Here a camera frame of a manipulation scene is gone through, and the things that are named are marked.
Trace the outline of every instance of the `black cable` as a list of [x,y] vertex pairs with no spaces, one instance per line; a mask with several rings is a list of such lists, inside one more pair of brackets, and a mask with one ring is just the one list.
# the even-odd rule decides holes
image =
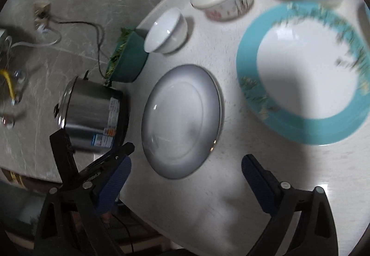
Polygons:
[[101,48],[101,45],[103,43],[103,40],[104,40],[104,30],[103,30],[103,27],[96,24],[96,23],[93,23],[93,22],[87,22],[87,21],[58,21],[58,20],[55,20],[53,18],[50,18],[50,20],[54,23],[57,23],[57,24],[87,24],[87,25],[90,25],[90,26],[93,26],[96,30],[96,42],[97,42],[97,52],[98,52],[98,68],[99,68],[99,73],[100,75],[105,79],[105,75],[102,73],[101,71],[101,67],[100,67],[100,48]]
[[122,225],[123,227],[125,227],[126,231],[127,231],[127,234],[128,234],[128,239],[130,240],[130,244],[131,244],[131,250],[132,252],[134,253],[134,245],[133,245],[133,241],[131,240],[131,234],[130,234],[130,231],[128,230],[128,228],[126,227],[126,225],[123,223],[123,221],[121,221],[117,216],[115,216],[113,213],[112,213],[112,216],[117,219]]

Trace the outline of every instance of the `green bowl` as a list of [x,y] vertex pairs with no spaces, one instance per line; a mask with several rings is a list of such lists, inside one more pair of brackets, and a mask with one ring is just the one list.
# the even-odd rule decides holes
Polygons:
[[[118,42],[115,52],[122,44],[123,41]],[[148,53],[144,50],[144,39],[133,31],[129,35],[125,49],[121,51],[117,65],[107,82],[132,83],[139,76],[147,58]]]

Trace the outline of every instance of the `barcode sticker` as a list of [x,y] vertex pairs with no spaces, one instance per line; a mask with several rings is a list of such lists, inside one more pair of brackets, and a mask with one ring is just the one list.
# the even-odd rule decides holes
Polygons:
[[119,112],[120,111],[120,101],[116,98],[111,97],[109,102],[109,111]]
[[117,128],[117,123],[118,123],[118,112],[110,111],[108,116],[107,129]]

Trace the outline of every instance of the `stainless steel pot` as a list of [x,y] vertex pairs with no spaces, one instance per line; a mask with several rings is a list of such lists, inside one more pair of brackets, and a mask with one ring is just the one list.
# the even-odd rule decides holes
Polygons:
[[123,144],[128,126],[127,97],[118,90],[74,77],[54,108],[75,150],[107,152]]

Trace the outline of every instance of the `green vegetable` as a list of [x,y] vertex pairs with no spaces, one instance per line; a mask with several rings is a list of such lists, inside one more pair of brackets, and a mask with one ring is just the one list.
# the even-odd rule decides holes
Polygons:
[[109,84],[109,78],[112,76],[114,69],[116,68],[116,65],[118,63],[118,60],[120,59],[122,52],[125,50],[128,37],[131,35],[133,31],[134,31],[133,29],[121,28],[121,36],[117,40],[117,42],[121,43],[121,45],[115,50],[115,52],[110,58],[107,73],[105,74],[106,85]]

